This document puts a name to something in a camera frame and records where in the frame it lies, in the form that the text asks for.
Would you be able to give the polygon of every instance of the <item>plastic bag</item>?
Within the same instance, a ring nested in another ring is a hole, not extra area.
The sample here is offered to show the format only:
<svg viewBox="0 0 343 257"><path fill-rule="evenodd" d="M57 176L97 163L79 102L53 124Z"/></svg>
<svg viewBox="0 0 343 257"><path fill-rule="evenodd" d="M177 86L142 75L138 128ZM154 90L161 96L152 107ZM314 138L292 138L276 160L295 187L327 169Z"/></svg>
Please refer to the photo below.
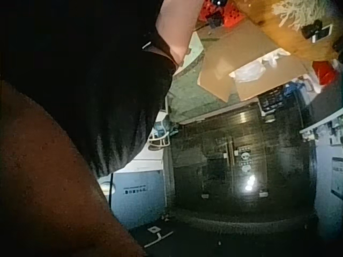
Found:
<svg viewBox="0 0 343 257"><path fill-rule="evenodd" d="M266 71L265 66L261 61L253 61L230 74L230 77L234 78L236 82L249 82L258 80Z"/></svg>

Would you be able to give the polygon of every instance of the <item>cardboard box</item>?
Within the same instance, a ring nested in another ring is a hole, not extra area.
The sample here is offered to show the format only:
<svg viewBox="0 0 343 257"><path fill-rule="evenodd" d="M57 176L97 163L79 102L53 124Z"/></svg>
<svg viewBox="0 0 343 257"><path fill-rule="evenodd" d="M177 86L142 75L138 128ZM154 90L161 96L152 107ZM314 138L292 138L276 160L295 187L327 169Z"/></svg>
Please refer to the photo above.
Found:
<svg viewBox="0 0 343 257"><path fill-rule="evenodd" d="M299 59L285 56L278 59L276 69L266 65L267 71L258 80L236 83L229 76L231 72L278 48L257 26L246 19L206 51L198 84L225 102L234 92L238 92L243 101L308 72Z"/></svg>

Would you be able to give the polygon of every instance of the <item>black sleeve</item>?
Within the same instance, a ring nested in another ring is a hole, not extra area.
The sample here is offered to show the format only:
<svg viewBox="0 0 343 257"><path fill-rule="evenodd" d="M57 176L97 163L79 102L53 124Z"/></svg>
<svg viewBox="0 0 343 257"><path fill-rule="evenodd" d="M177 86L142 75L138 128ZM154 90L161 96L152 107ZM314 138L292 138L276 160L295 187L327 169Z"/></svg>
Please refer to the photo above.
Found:
<svg viewBox="0 0 343 257"><path fill-rule="evenodd" d="M2 79L60 124L97 176L123 168L143 148L176 69L141 50L155 15L139 20L130 7L127 19L123 1L5 2Z"/></svg>
<svg viewBox="0 0 343 257"><path fill-rule="evenodd" d="M136 73L122 80L126 85L102 92L89 105L87 121L91 130L84 138L97 141L81 152L88 156L98 177L123 168L142 150L169 91L174 63L151 52L142 52L140 60Z"/></svg>

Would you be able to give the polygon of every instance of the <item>white wall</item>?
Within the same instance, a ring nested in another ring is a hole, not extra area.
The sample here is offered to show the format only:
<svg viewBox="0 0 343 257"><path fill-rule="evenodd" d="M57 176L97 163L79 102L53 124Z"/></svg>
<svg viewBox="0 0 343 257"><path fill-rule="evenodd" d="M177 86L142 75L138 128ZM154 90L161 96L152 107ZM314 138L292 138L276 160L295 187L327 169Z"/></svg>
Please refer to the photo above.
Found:
<svg viewBox="0 0 343 257"><path fill-rule="evenodd" d="M339 236L342 229L343 201L331 193L332 158L343 158L342 146L329 146L329 135L317 143L317 192L315 209L319 218L318 232L330 240Z"/></svg>

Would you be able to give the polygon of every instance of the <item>phone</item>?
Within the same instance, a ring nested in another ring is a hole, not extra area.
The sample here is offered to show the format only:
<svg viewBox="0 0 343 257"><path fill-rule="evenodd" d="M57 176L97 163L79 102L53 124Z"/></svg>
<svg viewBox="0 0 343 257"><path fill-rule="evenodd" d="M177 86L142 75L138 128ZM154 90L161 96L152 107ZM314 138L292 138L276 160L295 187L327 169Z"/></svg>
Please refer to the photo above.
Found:
<svg viewBox="0 0 343 257"><path fill-rule="evenodd" d="M316 43L321 39L324 39L332 34L332 27L333 25L330 24L326 27L323 27L321 31L318 31L313 37L312 37L312 43Z"/></svg>

